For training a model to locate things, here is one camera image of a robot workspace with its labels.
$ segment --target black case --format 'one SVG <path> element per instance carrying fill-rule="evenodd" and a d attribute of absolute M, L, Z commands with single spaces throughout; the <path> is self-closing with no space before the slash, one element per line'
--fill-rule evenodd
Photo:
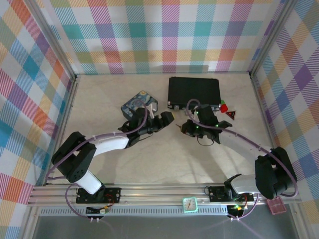
<path fill-rule="evenodd" d="M 200 103 L 209 104 L 213 108 L 221 105 L 219 81 L 217 79 L 170 77 L 168 86 L 167 107 L 169 109 L 185 109 L 190 99 L 197 99 Z"/>

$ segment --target gray floor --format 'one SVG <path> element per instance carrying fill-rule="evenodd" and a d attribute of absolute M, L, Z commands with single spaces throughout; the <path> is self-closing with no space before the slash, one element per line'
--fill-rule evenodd
<path fill-rule="evenodd" d="M 266 205 L 257 206 L 242 222 L 225 216 L 178 218 L 108 217 L 89 223 L 79 217 L 40 217 L 34 239 L 297 239 L 288 205 L 273 216 Z"/>

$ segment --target colorful checkered backdrop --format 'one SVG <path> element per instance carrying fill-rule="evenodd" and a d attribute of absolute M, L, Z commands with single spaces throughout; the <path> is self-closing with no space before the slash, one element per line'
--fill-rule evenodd
<path fill-rule="evenodd" d="M 245 72 L 284 0 L 37 2 L 75 72 L 114 74 Z"/>
<path fill-rule="evenodd" d="M 319 1 L 299 0 L 256 75 L 270 129 L 293 162 L 319 238 Z"/>
<path fill-rule="evenodd" d="M 0 6 L 0 239 L 15 239 L 71 82 L 23 1 Z"/>

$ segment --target green object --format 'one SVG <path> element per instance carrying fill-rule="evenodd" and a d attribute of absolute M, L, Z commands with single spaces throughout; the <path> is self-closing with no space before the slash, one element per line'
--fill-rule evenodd
<path fill-rule="evenodd" d="M 184 213 L 195 213 L 198 211 L 197 198 L 183 198 Z"/>

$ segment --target black wire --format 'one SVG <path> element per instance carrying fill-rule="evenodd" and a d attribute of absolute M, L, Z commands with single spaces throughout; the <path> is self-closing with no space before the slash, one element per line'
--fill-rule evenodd
<path fill-rule="evenodd" d="M 152 137 L 152 136 L 153 136 L 153 134 L 154 134 L 154 133 L 151 133 L 151 135 L 150 135 L 150 136 L 148 136 L 148 137 L 146 137 L 146 138 L 142 138 L 142 139 L 140 139 L 140 141 L 143 141 L 144 139 L 147 139 L 147 138 L 149 138 L 149 137 Z"/>
<path fill-rule="evenodd" d="M 210 187 L 209 185 L 207 185 L 205 188 L 204 188 L 204 194 L 206 194 L 207 196 L 209 196 L 208 193 L 206 193 L 206 188 Z"/>
<path fill-rule="evenodd" d="M 201 144 L 201 143 L 199 142 L 198 137 L 196 137 L 196 138 L 197 138 L 197 142 L 198 142 L 201 146 L 205 146 L 204 144 Z"/>

